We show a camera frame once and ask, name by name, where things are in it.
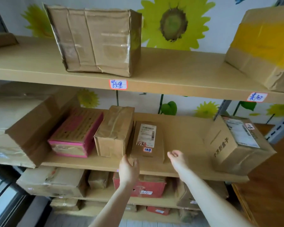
hand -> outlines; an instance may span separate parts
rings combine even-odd
[[[119,165],[120,186],[134,186],[140,174],[139,162],[134,160],[133,166],[124,155]]]
[[[167,156],[169,157],[174,169],[179,174],[180,179],[184,181],[183,177],[185,175],[185,171],[189,170],[185,160],[185,155],[179,150],[173,150],[172,152],[167,152]]]

red box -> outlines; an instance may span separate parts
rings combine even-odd
[[[120,178],[118,173],[114,173],[114,186],[118,189],[120,186]],[[139,179],[133,191],[131,197],[142,198],[160,198],[163,194],[166,185],[166,177],[152,176],[152,175],[139,175]]]
[[[146,208],[148,212],[162,214],[167,216],[169,214],[170,208],[163,208],[163,207],[155,207],[155,206],[148,206]]]

floor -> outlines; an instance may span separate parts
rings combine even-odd
[[[271,126],[259,124],[266,134]],[[277,154],[255,168],[247,183],[235,183],[250,219],[259,227],[284,226],[284,138],[274,145]]]
[[[69,216],[52,212],[44,227],[88,227],[93,220],[94,217]],[[209,227],[209,225],[204,215],[200,214],[189,225],[122,220],[119,227]]]

pink box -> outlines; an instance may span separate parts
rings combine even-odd
[[[102,110],[76,108],[48,143],[58,155],[87,158],[95,147],[94,134],[102,121]]]

yellow sunflower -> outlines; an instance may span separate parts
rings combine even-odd
[[[199,107],[197,107],[196,113],[194,114],[194,117],[199,117],[199,118],[213,118],[215,116],[215,114],[217,113],[219,109],[219,105],[215,104],[215,102],[209,102],[206,103],[204,101],[203,104],[200,104]]]
[[[77,96],[81,105],[87,108],[95,108],[99,105],[99,98],[95,92],[87,89],[81,89],[77,92]]]
[[[21,14],[29,23],[26,26],[30,29],[34,37],[39,38],[53,38],[53,30],[51,29],[49,19],[46,15],[45,10],[41,9],[36,4],[29,5],[25,14]]]
[[[273,104],[266,110],[267,115],[273,115],[275,117],[283,117],[284,116],[284,104]]]
[[[198,39],[209,28],[204,24],[210,17],[203,15],[214,2],[207,0],[149,0],[141,1],[144,17],[142,42],[149,39],[147,47],[190,50],[199,48]]]

